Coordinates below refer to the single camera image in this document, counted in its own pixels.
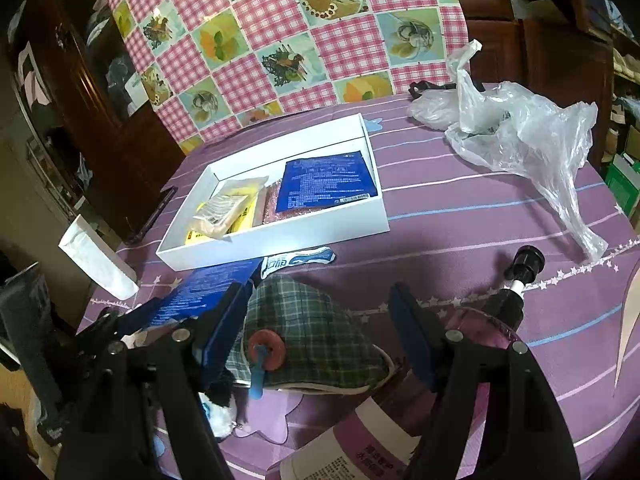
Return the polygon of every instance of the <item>green plaid cloth pouch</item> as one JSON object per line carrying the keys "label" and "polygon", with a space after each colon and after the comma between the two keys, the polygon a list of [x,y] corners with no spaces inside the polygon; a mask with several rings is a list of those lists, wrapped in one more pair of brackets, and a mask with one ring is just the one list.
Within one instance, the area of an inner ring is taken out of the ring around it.
{"label": "green plaid cloth pouch", "polygon": [[287,350],[285,363],[267,372],[264,387],[356,394],[375,388],[395,371],[331,298],[286,276],[264,280],[249,300],[244,330],[226,361],[238,383],[251,381],[249,338],[267,328]]}

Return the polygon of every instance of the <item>striped tablecloth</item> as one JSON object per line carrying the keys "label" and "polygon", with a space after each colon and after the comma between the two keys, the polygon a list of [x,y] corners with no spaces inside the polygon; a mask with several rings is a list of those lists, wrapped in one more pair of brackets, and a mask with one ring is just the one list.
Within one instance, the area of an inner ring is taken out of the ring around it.
{"label": "striped tablecloth", "polygon": [[[526,292],[518,333],[532,347],[558,396],[586,477],[617,442],[640,399],[638,331],[632,334],[620,382],[613,389],[622,303],[640,258],[638,238],[587,165],[576,179],[580,212],[609,249],[596,264],[583,265],[578,245],[529,181],[464,162],[441,132],[407,117],[409,101],[408,95],[400,95],[279,118],[191,153],[168,182],[178,191],[154,227],[139,245],[117,251],[137,272],[139,293],[121,302],[98,290],[80,329],[106,304],[130,309],[165,296],[188,275],[173,272],[156,249],[207,164],[282,134],[360,112],[370,121],[390,231],[332,245],[337,258],[330,265],[281,272],[330,294],[375,343],[398,355],[385,304],[394,282],[408,283],[423,307],[445,318],[456,306],[484,300],[500,286],[517,248],[535,244],[545,254],[546,267]],[[272,463],[339,420],[357,400],[266,395],[263,411],[280,415],[262,426],[244,428],[244,433],[226,439],[222,449],[238,478],[261,478]],[[158,435],[168,442],[162,421]],[[470,441],[461,474],[472,471],[478,445],[479,439]],[[161,463],[177,474],[170,450]]]}

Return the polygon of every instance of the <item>green box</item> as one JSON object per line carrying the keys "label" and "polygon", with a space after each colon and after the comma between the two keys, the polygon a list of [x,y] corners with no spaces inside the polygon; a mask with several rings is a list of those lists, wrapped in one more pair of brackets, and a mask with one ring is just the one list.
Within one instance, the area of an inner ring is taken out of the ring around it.
{"label": "green box", "polygon": [[640,174],[623,157],[616,155],[609,165],[605,182],[625,215],[631,216],[640,199]]}

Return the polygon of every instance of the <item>silver screw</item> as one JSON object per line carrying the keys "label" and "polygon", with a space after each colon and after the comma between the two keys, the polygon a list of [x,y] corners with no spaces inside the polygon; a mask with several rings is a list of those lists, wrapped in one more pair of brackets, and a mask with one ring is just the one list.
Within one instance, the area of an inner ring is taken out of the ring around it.
{"label": "silver screw", "polygon": [[175,342],[181,343],[182,341],[187,341],[190,338],[191,332],[189,332],[186,328],[179,328],[178,330],[174,330],[174,333],[171,334],[171,337]]}
{"label": "silver screw", "polygon": [[465,338],[460,330],[447,330],[445,337],[452,343],[459,343]]}
{"label": "silver screw", "polygon": [[125,348],[126,348],[126,346],[124,345],[124,343],[122,341],[112,341],[112,342],[109,343],[109,346],[107,346],[107,350],[109,351],[109,353],[111,355],[119,354]]}
{"label": "silver screw", "polygon": [[529,347],[527,345],[525,345],[522,341],[516,341],[513,344],[513,351],[516,352],[516,354],[526,354],[527,351],[529,351]]}

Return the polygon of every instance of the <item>crumpled transparent plastic bag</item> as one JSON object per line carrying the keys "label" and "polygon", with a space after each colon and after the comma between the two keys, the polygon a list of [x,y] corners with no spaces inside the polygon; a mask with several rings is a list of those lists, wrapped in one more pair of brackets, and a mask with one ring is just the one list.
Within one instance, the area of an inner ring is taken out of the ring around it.
{"label": "crumpled transparent plastic bag", "polygon": [[587,160],[598,107],[583,102],[560,108],[523,86],[500,83],[479,92],[465,67],[482,45],[473,40],[447,57],[455,90],[427,90],[409,114],[444,130],[458,155],[492,171],[528,178],[559,214],[588,259],[598,260],[607,243],[584,223],[574,179]]}

